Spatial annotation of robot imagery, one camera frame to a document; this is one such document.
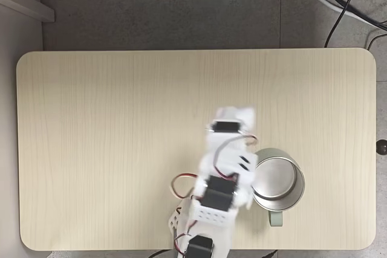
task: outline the mug rim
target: mug rim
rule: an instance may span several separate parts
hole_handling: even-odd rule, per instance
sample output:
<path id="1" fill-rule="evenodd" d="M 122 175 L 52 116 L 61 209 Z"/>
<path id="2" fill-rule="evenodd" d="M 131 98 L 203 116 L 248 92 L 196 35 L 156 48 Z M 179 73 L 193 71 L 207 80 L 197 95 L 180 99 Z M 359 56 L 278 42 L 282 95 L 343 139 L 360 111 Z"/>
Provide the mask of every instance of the mug rim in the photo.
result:
<path id="1" fill-rule="evenodd" d="M 295 161 L 290 160 L 289 158 L 286 158 L 286 157 L 283 157 L 283 156 L 276 156 L 276 155 L 275 155 L 275 156 L 267 157 L 267 158 L 265 158 L 264 160 L 262 160 L 261 162 L 259 162 L 259 163 L 256 165 L 255 168 L 257 169 L 258 166 L 259 166 L 260 164 L 264 163 L 265 161 L 272 160 L 272 159 L 274 159 L 274 158 L 279 158 L 279 159 L 282 159 L 282 160 L 287 160 L 287 161 L 289 161 L 290 163 L 292 163 L 293 166 L 295 166 L 296 170 L 298 170 L 298 172 L 301 174 L 302 182 L 303 182 L 303 184 L 304 184 L 304 186 L 302 187 L 301 194 L 299 195 L 297 201 L 295 201 L 293 205 L 291 205 L 291 206 L 289 206 L 289 207 L 287 207 L 287 208 L 285 208 L 285 209 L 283 209 L 283 210 L 272 210 L 272 209 L 269 209 L 269 208 L 263 206 L 263 205 L 257 200 L 257 195 L 255 194 L 255 189 L 254 189 L 254 187 L 252 187 L 252 189 L 253 189 L 253 198 L 254 198 L 255 202 L 256 202 L 259 206 L 261 206 L 262 208 L 264 208 L 265 210 L 268 210 L 268 211 L 275 211 L 275 212 L 287 211 L 287 210 L 293 208 L 295 205 L 297 205 L 298 202 L 301 200 L 302 196 L 304 195 L 304 192 L 305 192 L 305 176 L 304 176 L 304 173 L 302 172 L 301 168 L 298 166 L 298 164 L 297 164 Z"/>

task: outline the table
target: table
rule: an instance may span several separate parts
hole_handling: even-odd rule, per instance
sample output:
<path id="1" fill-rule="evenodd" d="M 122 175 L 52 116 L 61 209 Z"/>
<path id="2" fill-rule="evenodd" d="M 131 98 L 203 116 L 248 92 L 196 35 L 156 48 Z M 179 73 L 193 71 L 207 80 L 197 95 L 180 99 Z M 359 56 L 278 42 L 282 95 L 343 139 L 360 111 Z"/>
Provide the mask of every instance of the table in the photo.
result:
<path id="1" fill-rule="evenodd" d="M 253 106 L 259 144 L 305 194 L 234 249 L 361 249 L 376 233 L 376 65 L 360 48 L 29 53 L 17 67 L 21 238 L 33 250 L 172 248 L 171 179 L 195 172 L 220 106 Z M 192 184 L 184 181 L 183 189 Z"/>

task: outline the stainless steel mug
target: stainless steel mug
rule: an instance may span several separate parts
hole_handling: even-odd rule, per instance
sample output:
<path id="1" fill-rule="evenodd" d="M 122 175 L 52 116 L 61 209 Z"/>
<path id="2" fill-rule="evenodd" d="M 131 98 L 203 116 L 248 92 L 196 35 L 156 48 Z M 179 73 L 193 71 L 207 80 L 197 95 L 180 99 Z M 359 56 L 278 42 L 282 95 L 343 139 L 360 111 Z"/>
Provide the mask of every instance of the stainless steel mug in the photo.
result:
<path id="1" fill-rule="evenodd" d="M 294 207 L 305 190 L 305 178 L 297 162 L 276 148 L 258 151 L 253 183 L 254 199 L 268 210 L 273 227 L 282 226 L 282 212 Z"/>

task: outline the robotic arm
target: robotic arm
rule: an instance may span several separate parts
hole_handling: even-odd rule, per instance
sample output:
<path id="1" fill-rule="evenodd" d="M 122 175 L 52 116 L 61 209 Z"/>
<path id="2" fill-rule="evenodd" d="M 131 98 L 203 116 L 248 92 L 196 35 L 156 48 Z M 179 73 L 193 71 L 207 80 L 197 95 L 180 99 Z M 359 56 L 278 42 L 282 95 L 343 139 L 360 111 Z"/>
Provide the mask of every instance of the robotic arm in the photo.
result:
<path id="1" fill-rule="evenodd" d="M 226 107 L 208 125 L 195 187 L 169 220 L 178 258 L 227 257 L 239 208 L 253 201 L 258 157 L 247 151 L 246 139 L 256 140 L 254 122 L 252 108 Z"/>

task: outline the mug handle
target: mug handle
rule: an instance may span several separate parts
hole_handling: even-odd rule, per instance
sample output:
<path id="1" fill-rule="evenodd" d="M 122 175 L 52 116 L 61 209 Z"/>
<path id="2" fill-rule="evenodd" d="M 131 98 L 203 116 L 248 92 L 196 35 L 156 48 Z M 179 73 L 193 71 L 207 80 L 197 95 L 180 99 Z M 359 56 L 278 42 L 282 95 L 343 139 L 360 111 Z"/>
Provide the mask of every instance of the mug handle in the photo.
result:
<path id="1" fill-rule="evenodd" d="M 268 211 L 268 221 L 272 227 L 282 227 L 282 212 Z"/>

